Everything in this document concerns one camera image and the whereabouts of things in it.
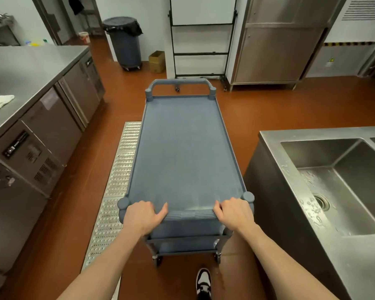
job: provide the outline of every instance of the black and white sneaker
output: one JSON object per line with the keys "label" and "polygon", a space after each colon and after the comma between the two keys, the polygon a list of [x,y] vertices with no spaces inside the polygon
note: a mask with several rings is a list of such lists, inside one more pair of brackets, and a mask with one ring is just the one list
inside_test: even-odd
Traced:
{"label": "black and white sneaker", "polygon": [[207,293],[207,295],[211,297],[211,275],[207,268],[202,268],[197,273],[196,290],[197,295]]}

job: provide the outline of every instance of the black trash bag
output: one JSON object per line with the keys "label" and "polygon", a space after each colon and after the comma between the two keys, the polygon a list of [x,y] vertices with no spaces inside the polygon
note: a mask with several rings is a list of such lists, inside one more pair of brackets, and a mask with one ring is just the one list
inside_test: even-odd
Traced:
{"label": "black trash bag", "polygon": [[124,31],[132,37],[137,37],[143,32],[135,18],[131,17],[114,17],[103,21],[103,30],[110,34],[115,31]]}

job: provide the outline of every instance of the floor drain grate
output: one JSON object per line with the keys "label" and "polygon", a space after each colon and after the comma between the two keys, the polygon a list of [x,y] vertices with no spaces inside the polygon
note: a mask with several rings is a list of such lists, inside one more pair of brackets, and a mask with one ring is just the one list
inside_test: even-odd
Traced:
{"label": "floor drain grate", "polygon": [[324,212],[328,211],[329,208],[330,208],[328,200],[326,200],[326,198],[324,196],[320,195],[320,194],[313,194],[313,195],[314,195],[315,200],[320,205],[321,209]]}
{"label": "floor drain grate", "polygon": [[[137,139],[140,133],[140,125],[141,122],[126,122],[124,125],[82,270],[88,267],[113,242],[122,228],[122,224],[118,218],[117,202],[124,196],[128,187],[129,174],[132,169]],[[118,282],[112,300],[118,300],[119,291],[120,282]]]}

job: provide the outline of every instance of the cart wheel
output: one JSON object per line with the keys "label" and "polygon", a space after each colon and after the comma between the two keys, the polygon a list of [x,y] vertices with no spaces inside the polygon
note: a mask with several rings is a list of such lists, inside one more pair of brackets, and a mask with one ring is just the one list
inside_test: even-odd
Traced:
{"label": "cart wheel", "polygon": [[221,254],[214,254],[215,261],[217,261],[218,264],[221,264]]}
{"label": "cart wheel", "polygon": [[162,256],[157,257],[157,258],[153,258],[153,263],[154,263],[155,267],[159,267],[161,262],[162,262]]}

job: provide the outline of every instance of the label sticker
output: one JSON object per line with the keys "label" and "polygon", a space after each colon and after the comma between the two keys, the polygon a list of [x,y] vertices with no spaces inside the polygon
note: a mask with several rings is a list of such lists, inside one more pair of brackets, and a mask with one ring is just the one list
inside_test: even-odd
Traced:
{"label": "label sticker", "polygon": [[40,102],[45,106],[47,110],[53,107],[56,101],[59,99],[54,88],[51,88],[41,99]]}
{"label": "label sticker", "polygon": [[334,57],[330,58],[329,61],[326,62],[325,67],[331,67],[334,62],[335,62],[335,58]]}

